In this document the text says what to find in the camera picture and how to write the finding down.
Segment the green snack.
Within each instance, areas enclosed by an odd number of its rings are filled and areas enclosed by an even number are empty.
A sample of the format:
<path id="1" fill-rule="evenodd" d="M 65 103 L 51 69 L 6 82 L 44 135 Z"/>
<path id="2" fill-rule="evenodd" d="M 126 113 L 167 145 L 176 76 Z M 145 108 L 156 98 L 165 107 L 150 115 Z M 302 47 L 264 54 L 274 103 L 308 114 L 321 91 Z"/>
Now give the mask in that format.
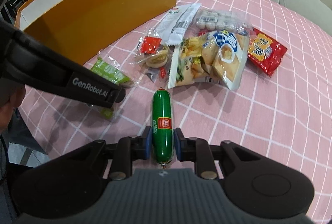
<path id="1" fill-rule="evenodd" d="M 120 63 L 108 55 L 104 50 L 99 51 L 97 61 L 91 67 L 91 71 L 113 84 L 122 86 L 125 89 L 132 88 L 136 85 L 136 81 L 131 77 L 128 77 L 126 71 L 122 70 Z M 90 105 L 92 109 L 98 111 L 108 120 L 112 120 L 117 116 L 119 106 L 120 103 L 114 103 L 111 108 Z"/>

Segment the clear pack of white balls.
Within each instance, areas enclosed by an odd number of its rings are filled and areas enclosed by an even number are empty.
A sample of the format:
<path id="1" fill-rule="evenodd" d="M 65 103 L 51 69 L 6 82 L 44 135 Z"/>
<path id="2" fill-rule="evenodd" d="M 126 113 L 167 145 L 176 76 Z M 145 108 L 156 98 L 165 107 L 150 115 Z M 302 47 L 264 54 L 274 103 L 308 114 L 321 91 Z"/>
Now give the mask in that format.
<path id="1" fill-rule="evenodd" d="M 252 28 L 250 19 L 245 13 L 205 9 L 198 11 L 194 25 L 199 30 L 228 30 L 244 35 Z"/>

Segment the white grey snack packet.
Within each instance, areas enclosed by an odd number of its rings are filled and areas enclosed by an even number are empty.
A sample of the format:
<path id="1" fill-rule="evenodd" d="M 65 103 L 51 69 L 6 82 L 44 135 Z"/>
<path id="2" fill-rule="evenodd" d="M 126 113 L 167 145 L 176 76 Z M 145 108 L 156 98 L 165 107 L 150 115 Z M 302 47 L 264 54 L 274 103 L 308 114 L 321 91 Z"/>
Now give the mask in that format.
<path id="1" fill-rule="evenodd" d="M 200 3 L 173 7 L 155 27 L 156 33 L 167 46 L 179 45 L 191 25 Z"/>

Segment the pink checkered tablecloth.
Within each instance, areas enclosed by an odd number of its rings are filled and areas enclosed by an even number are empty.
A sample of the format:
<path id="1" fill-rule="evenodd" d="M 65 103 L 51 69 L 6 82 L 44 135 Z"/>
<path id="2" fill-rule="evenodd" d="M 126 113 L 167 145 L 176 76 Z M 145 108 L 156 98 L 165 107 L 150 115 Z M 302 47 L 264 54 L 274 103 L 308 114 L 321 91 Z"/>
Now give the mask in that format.
<path id="1" fill-rule="evenodd" d="M 268 77 L 248 63 L 238 90 L 194 84 L 170 91 L 174 125 L 212 144 L 232 140 L 306 174 L 315 187 L 308 215 L 331 219 L 331 36 L 297 13 L 271 0 L 178 0 L 206 9 L 244 11 L 254 27 L 287 47 L 281 65 Z M 158 84 L 131 64 L 143 25 L 107 51 L 137 75 L 115 121 L 88 106 L 27 88 L 19 109 L 28 129 L 51 158 L 95 139 L 116 142 L 136 136 L 150 123 Z"/>

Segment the green sausage stick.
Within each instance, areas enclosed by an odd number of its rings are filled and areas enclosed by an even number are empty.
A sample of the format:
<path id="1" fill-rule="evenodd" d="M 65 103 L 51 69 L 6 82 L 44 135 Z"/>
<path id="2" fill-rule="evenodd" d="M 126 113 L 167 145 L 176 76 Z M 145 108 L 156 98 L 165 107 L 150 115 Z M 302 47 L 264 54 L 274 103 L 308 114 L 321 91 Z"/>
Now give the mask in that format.
<path id="1" fill-rule="evenodd" d="M 173 160 L 173 110 L 171 96 L 159 88 L 152 99 L 153 154 L 156 163 L 165 167 Z"/>

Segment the red cracker bag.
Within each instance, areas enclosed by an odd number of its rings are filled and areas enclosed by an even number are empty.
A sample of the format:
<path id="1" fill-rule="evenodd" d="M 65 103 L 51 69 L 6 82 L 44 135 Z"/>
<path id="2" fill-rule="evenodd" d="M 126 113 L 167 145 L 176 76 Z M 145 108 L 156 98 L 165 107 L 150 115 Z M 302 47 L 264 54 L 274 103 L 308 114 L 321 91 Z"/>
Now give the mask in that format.
<path id="1" fill-rule="evenodd" d="M 280 65 L 287 48 L 253 27 L 250 33 L 248 58 L 260 68 L 267 76 L 271 77 Z"/>

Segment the orange cardboard box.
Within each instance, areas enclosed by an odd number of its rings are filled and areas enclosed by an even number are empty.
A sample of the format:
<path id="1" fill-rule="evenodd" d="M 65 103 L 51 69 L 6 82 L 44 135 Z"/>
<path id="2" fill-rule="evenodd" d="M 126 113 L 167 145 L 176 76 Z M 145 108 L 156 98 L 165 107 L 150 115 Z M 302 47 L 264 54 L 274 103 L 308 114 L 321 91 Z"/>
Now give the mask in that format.
<path id="1" fill-rule="evenodd" d="M 15 26 L 82 65 L 175 5 L 176 0 L 28 0 Z"/>

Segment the yellow chips bag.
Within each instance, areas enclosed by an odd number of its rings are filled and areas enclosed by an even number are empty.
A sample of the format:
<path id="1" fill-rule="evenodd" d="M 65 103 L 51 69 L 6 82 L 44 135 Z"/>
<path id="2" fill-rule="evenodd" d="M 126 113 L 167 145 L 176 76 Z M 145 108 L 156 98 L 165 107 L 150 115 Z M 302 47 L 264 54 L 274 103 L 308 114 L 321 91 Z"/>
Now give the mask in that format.
<path id="1" fill-rule="evenodd" d="M 211 31 L 184 39 L 173 52 L 168 88 L 208 82 L 237 90 L 248 59 L 248 46 L 247 32 Z"/>

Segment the clear pastry snack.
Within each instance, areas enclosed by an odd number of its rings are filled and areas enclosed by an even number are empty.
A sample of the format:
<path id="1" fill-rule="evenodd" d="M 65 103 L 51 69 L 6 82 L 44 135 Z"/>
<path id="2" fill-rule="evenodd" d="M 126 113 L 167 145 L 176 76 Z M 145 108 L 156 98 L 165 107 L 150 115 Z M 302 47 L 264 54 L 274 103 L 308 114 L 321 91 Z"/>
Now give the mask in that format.
<path id="1" fill-rule="evenodd" d="M 169 73 L 172 54 L 172 50 L 163 42 L 155 28 L 150 28 L 138 41 L 134 62 L 153 83 L 157 80 L 164 82 Z"/>

